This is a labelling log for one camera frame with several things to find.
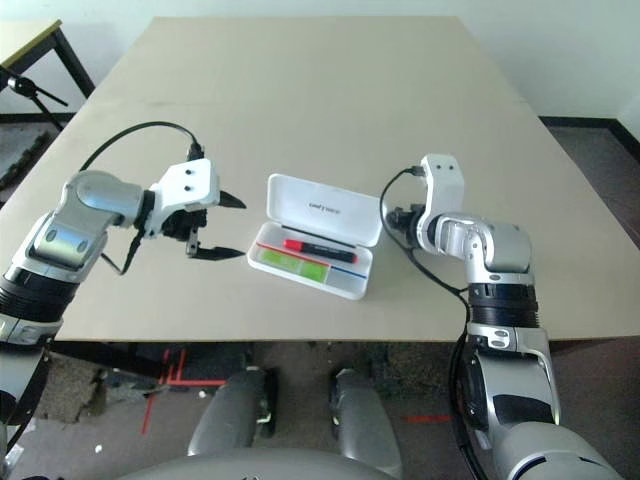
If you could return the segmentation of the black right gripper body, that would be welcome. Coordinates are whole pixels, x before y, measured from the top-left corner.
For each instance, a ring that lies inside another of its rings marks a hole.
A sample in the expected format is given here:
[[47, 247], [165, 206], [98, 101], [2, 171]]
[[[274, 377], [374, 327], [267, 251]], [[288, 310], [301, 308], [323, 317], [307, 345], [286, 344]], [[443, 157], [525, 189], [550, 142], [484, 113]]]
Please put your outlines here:
[[399, 231], [410, 247], [419, 247], [417, 224], [424, 213], [425, 207], [421, 204], [411, 204], [408, 210], [401, 207], [394, 208], [387, 213], [387, 223], [393, 230]]

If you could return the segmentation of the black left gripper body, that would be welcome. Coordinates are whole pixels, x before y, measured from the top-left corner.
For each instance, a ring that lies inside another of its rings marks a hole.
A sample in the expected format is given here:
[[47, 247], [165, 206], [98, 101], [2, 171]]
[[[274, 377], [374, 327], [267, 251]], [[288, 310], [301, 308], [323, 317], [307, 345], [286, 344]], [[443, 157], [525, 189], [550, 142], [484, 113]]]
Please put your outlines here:
[[197, 258], [200, 242], [198, 231], [207, 225], [207, 212], [178, 210], [172, 213], [163, 223], [163, 235], [186, 245], [186, 254]]

